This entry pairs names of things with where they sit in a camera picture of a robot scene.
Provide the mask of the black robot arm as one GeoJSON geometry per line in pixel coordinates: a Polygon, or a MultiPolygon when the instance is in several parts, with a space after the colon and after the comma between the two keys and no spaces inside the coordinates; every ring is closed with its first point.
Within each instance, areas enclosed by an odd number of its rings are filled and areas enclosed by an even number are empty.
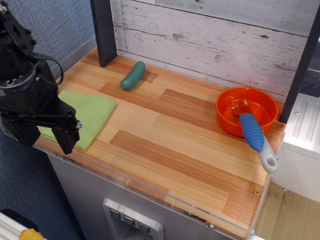
{"type": "Polygon", "coordinates": [[[36,40],[30,29],[0,2],[0,120],[23,145],[32,147],[41,133],[50,128],[64,154],[72,153],[80,139],[81,122],[76,110],[58,97],[48,61],[53,57],[35,53],[36,40]]]}

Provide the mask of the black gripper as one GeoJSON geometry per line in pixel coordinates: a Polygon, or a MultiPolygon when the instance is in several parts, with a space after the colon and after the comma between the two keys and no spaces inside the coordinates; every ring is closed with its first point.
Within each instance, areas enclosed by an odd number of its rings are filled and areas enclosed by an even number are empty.
{"type": "Polygon", "coordinates": [[[58,85],[44,59],[25,62],[22,70],[0,78],[0,119],[23,145],[31,147],[40,127],[50,128],[65,155],[80,140],[76,110],[58,97],[58,85]]]}

